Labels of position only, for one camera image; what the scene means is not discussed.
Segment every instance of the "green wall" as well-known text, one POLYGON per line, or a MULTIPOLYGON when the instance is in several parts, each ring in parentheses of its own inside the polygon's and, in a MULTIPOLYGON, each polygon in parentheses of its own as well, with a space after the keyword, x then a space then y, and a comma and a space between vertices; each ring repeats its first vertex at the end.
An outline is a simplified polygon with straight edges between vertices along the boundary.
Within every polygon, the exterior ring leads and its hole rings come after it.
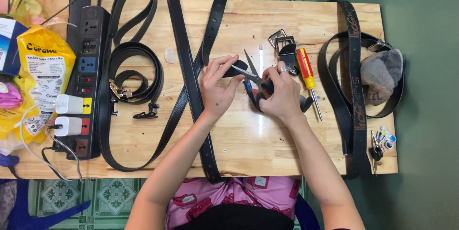
POLYGON ((381 5, 386 40, 403 52, 406 75, 395 113, 399 174, 347 181, 364 223, 459 229, 459 1, 349 1, 381 5))

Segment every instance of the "acrylic keychain charm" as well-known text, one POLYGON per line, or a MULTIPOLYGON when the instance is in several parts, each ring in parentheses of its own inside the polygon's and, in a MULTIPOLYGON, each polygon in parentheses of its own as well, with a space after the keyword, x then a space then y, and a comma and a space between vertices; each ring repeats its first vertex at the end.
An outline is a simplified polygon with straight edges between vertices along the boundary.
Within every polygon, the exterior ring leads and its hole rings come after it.
POLYGON ((386 130, 385 126, 382 126, 381 131, 376 133, 376 139, 379 141, 385 140, 386 142, 384 143, 384 146, 387 149, 392 149, 394 147, 394 143, 397 141, 395 135, 390 134, 389 131, 386 130))

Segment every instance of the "blue chair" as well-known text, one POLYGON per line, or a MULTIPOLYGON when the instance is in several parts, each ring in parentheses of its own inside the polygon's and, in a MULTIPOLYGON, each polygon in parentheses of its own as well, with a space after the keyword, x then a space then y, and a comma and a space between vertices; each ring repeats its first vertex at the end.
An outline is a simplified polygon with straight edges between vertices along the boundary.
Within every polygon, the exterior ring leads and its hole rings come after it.
POLYGON ((314 211, 299 193, 296 198, 295 215, 300 223, 301 230, 320 230, 314 211))
MULTIPOLYGON (((11 168, 19 162, 18 157, 3 156, 0 154, 0 166, 11 168)), ((0 179, 0 185, 13 181, 12 179, 0 179)), ((71 216, 89 208, 91 201, 86 201, 62 212, 46 217, 33 217, 28 213, 28 180, 18 179, 17 196, 13 210, 8 216, 7 230, 47 230, 49 227, 60 223, 71 216)))

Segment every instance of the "screwdriver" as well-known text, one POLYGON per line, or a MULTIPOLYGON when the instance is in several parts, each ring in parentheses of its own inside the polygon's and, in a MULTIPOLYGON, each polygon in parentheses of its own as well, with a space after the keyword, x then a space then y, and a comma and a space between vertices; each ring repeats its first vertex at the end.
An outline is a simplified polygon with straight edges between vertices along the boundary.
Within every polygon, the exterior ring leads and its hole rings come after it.
POLYGON ((315 83, 314 83, 313 68, 311 67, 311 63, 309 62, 309 57, 307 57, 307 53, 304 48, 299 48, 296 51, 296 59, 298 61, 298 64, 300 65, 301 76, 306 85, 306 89, 310 91, 310 95, 313 97, 314 104, 316 105, 316 108, 317 108, 318 117, 322 121, 322 114, 320 113, 320 109, 318 108, 317 99, 314 93, 315 83))

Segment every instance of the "gray knit cloth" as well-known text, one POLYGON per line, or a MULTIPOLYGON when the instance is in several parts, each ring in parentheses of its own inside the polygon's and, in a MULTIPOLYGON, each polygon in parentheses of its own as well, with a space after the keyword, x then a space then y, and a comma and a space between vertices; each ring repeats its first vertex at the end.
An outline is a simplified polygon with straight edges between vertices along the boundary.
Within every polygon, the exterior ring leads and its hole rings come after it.
POLYGON ((370 104, 380 105, 392 95, 402 77, 403 57, 398 49, 375 53, 362 61, 362 84, 368 85, 370 104))

